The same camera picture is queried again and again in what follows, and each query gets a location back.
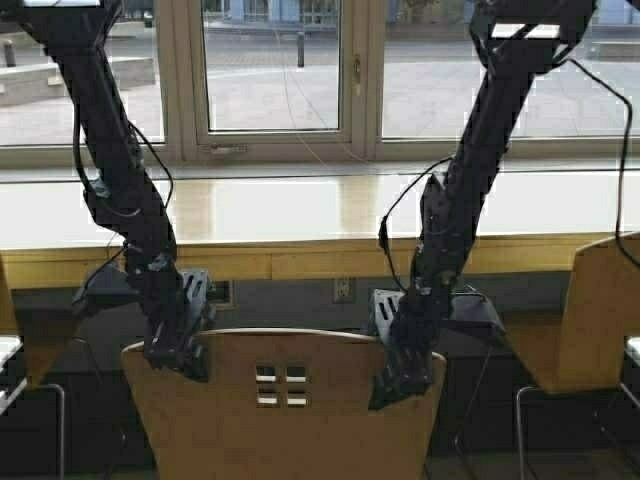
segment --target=electrical outlet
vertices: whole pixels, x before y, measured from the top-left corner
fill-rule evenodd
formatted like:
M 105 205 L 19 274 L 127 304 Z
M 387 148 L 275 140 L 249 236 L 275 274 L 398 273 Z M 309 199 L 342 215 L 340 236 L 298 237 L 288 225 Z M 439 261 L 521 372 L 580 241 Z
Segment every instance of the electrical outlet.
M 217 281 L 215 287 L 215 290 L 209 294 L 208 300 L 215 303 L 216 310 L 235 310 L 237 307 L 235 282 Z
M 334 303 L 355 303 L 356 281 L 353 278 L 337 278 L 333 281 Z

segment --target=wooden chair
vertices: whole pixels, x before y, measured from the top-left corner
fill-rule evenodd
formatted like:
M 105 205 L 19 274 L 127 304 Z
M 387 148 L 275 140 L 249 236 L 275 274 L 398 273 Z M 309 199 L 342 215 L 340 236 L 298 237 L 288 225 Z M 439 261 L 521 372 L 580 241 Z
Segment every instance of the wooden chair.
M 368 411 L 384 365 L 377 339 L 344 333 L 219 330 L 200 335 L 210 380 L 152 370 L 141 345 L 122 362 L 160 478 L 422 478 L 445 374 L 416 397 Z
M 27 339 L 24 332 L 19 327 L 15 317 L 11 290 L 7 283 L 4 272 L 2 258 L 0 258 L 0 335 L 22 337 L 27 363 L 28 384 L 27 389 L 51 390 L 58 396 L 58 478 L 64 480 L 65 475 L 65 392 L 60 385 L 41 385 L 40 382 L 46 372 L 51 368 L 58 354 L 64 348 L 62 342 L 40 342 L 38 339 L 50 339 L 46 328 L 43 326 L 42 332 L 37 332 L 35 336 Z
M 623 237 L 640 256 L 640 234 Z M 507 339 L 539 388 L 516 396 L 520 474 L 524 471 L 523 396 L 617 388 L 627 337 L 640 335 L 640 270 L 618 250 L 615 239 L 580 249 L 575 257 L 564 312 L 505 319 Z

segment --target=window sill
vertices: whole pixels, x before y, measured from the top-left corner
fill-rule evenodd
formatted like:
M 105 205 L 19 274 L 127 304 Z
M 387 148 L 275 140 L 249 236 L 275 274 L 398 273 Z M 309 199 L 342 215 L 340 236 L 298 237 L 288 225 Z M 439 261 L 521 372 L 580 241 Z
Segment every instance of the window sill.
M 371 162 L 336 163 L 320 165 L 316 163 L 246 163 L 225 162 L 211 166 L 171 167 L 176 180 L 232 179 L 232 178 L 292 178 L 328 177 L 354 175 L 410 175 L 420 174 L 430 163 L 426 162 Z M 504 172 L 584 172 L 616 171 L 617 157 L 594 158 L 549 158 L 549 159 L 506 159 L 502 165 Z M 628 170 L 639 170 L 640 162 L 630 159 Z M 152 178 L 165 178 L 158 167 L 149 169 Z M 69 167 L 0 169 L 0 184 L 7 183 L 68 183 L 78 181 L 76 172 Z

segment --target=chair backrest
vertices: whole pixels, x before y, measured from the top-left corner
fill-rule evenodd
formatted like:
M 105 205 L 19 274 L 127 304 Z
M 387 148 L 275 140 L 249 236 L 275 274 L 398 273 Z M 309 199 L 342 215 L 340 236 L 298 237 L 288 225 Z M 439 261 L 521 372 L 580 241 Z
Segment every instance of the chair backrest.
M 640 257 L 640 234 L 626 235 Z M 561 326 L 558 383 L 573 389 L 618 385 L 625 337 L 640 334 L 640 270 L 607 239 L 580 249 Z
M 212 331 L 200 341 L 209 351 L 206 384 L 152 370 L 140 345 L 123 352 L 162 480 L 422 478 L 442 357 L 426 395 L 370 412 L 384 364 L 376 339 L 260 329 Z

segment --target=wooden desk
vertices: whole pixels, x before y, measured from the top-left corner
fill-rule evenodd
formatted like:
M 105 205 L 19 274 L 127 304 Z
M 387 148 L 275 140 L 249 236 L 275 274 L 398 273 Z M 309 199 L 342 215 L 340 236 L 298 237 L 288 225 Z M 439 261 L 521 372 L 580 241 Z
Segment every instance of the wooden desk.
M 379 221 L 413 178 L 179 181 L 169 208 L 179 264 L 219 280 L 387 276 Z M 570 270 L 577 248 L 612 231 L 616 181 L 614 172 L 500 174 L 466 273 Z M 422 185 L 390 224 L 403 274 L 420 228 Z M 166 194 L 168 184 L 158 188 Z M 628 173 L 625 194 L 627 230 L 640 230 L 639 173 Z M 12 289 L 75 287 L 106 258 L 111 232 L 91 220 L 79 183 L 0 185 L 0 218 Z

